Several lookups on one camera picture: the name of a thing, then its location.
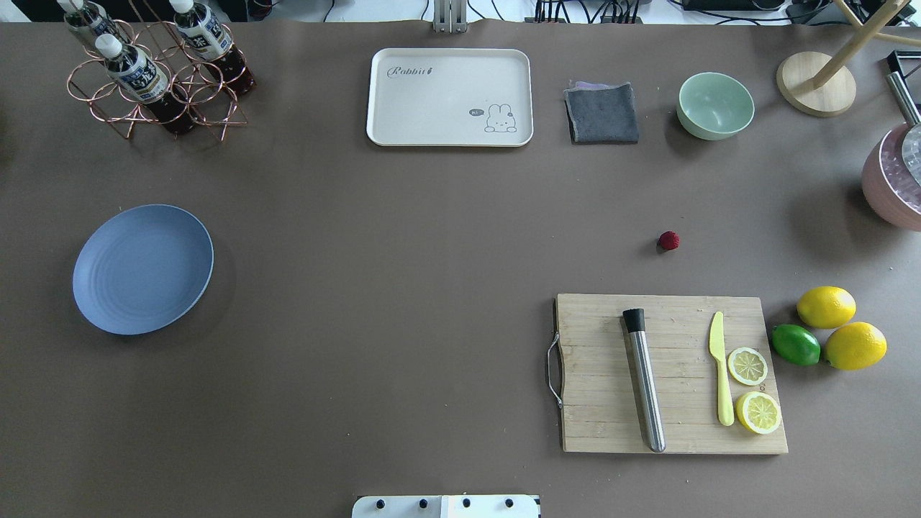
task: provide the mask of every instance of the mint green bowl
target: mint green bowl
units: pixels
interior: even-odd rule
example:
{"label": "mint green bowl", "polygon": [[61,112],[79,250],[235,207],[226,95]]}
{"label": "mint green bowl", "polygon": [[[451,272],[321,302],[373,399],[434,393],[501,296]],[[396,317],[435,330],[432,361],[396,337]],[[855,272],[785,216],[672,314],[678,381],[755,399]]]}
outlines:
{"label": "mint green bowl", "polygon": [[691,135],[722,140],[754,118],[754,100],[739,81],[718,72],[688,77],[678,92],[678,120]]}

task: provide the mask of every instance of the white bottle cap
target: white bottle cap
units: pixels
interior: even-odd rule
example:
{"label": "white bottle cap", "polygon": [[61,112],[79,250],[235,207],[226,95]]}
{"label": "white bottle cap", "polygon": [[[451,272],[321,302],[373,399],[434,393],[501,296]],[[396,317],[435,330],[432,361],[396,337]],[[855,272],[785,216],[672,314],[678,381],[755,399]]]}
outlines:
{"label": "white bottle cap", "polygon": [[192,10],[192,7],[195,5],[194,0],[169,0],[175,10],[179,14],[188,13]]}
{"label": "white bottle cap", "polygon": [[83,8],[83,0],[58,0],[58,6],[61,6],[61,9],[66,13],[75,13],[79,9]]}
{"label": "white bottle cap", "polygon": [[102,34],[96,39],[96,48],[100,54],[111,59],[122,53],[122,42],[111,34]]}

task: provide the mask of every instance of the wooden cutting board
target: wooden cutting board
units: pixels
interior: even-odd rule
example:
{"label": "wooden cutting board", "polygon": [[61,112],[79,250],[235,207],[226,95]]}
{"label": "wooden cutting board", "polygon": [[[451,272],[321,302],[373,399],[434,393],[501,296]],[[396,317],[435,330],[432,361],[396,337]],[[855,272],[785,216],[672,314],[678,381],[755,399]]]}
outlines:
{"label": "wooden cutting board", "polygon": [[717,419],[717,366],[707,348],[713,313],[725,315],[726,354],[751,347],[768,364],[761,386],[729,376],[732,401],[752,390],[780,402],[767,342],[761,300],[740,297],[579,295],[556,297],[556,325],[563,364],[563,450],[594,453],[652,453],[641,429],[632,351],[624,310],[643,308],[665,453],[787,452],[780,428],[768,435]]}

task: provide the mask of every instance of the folded towel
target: folded towel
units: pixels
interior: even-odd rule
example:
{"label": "folded towel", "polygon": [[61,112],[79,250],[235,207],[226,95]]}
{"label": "folded towel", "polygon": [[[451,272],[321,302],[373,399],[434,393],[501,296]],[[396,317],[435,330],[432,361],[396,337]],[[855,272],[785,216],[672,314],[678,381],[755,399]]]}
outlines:
{"label": "folded towel", "polygon": [[573,142],[639,142],[630,83],[613,87],[578,81],[564,93]]}

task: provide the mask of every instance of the blue plate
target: blue plate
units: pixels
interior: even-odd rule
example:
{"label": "blue plate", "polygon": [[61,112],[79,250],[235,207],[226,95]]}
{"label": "blue plate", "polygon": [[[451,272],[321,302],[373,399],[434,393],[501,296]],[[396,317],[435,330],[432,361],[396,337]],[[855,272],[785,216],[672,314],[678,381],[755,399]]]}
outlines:
{"label": "blue plate", "polygon": [[214,264],[211,236],[198,218],[176,206],[137,206],[106,221],[83,245],[74,299],[99,329],[149,333],[195,305]]}

